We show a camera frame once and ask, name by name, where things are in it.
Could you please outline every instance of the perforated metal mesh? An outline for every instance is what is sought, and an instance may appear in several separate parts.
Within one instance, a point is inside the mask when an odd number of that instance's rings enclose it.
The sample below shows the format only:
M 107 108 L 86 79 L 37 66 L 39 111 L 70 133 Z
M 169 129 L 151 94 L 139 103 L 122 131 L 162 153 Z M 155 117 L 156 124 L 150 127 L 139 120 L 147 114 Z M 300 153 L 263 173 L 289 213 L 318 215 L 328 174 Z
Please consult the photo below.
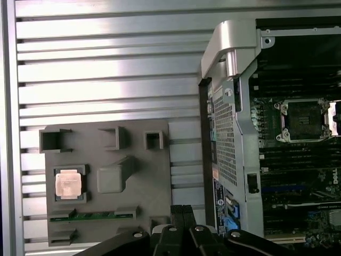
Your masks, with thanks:
M 232 106 L 223 97 L 214 101 L 215 128 L 217 136 L 217 161 L 219 177 L 237 185 L 236 158 L 234 154 Z

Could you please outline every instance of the motherboard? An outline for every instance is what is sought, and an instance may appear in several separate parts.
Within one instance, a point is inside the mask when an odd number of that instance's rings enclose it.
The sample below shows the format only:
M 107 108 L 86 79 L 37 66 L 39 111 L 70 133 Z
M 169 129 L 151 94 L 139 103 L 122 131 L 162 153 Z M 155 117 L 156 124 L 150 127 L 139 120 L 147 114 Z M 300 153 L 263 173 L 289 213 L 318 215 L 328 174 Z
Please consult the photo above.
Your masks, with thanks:
M 297 250 L 341 245 L 339 79 L 331 70 L 264 70 L 249 81 L 264 236 Z

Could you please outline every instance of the black latch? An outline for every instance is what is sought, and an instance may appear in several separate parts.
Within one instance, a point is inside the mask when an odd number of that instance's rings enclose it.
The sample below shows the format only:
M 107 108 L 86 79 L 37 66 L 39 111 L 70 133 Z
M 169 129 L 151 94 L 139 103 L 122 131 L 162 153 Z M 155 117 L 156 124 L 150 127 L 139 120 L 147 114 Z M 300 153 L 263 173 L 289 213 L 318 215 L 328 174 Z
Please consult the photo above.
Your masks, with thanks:
M 259 192 L 258 189 L 258 182 L 257 182 L 257 174 L 248 174 L 247 175 L 247 184 L 249 187 L 249 193 L 250 194 L 255 194 Z

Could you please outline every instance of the computer case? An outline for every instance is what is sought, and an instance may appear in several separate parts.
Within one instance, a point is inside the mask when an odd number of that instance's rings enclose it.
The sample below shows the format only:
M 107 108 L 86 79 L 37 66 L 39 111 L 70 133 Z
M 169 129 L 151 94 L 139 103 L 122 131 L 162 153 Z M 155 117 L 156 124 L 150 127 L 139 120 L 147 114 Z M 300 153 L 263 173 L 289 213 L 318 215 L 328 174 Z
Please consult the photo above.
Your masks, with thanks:
M 341 240 L 341 18 L 227 20 L 199 68 L 208 225 Z

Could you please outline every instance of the aluminum slatted wall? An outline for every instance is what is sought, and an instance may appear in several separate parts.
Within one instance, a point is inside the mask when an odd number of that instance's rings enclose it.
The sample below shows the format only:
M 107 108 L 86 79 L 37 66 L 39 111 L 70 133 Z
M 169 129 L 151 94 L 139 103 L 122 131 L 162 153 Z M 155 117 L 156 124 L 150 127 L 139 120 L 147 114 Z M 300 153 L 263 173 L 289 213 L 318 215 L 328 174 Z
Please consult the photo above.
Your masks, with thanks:
M 47 251 L 38 130 L 49 124 L 168 119 L 173 203 L 192 204 L 203 222 L 196 71 L 213 28 L 226 19 L 340 14 L 333 5 L 321 9 L 328 1 L 286 1 L 285 8 L 281 2 L 17 1 L 27 255 Z

